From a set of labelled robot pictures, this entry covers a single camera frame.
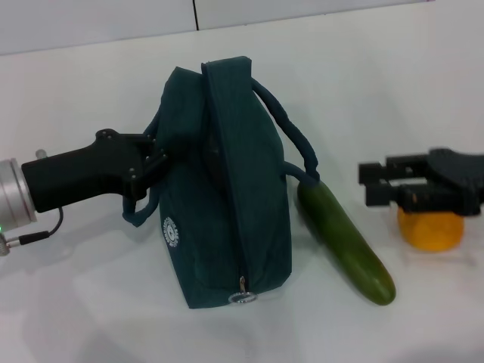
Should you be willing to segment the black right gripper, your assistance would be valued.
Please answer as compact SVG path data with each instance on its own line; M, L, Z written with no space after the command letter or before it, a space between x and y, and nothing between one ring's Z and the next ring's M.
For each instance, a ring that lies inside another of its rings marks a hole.
M360 163L358 183L365 185L368 207L392 203L405 211L418 211L427 184L391 184L392 180L424 178L453 191L460 200L461 216L478 216L483 204L483 154L463 154L449 148L433 148L427 154L387 157L385 163Z

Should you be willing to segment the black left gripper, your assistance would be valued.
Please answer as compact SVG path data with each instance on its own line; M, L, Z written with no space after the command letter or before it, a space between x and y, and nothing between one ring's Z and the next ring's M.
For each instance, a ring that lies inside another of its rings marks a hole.
M35 210L47 212L102 194L143 199L169 171L166 154L148 157L155 140L102 129L87 147L21 166Z

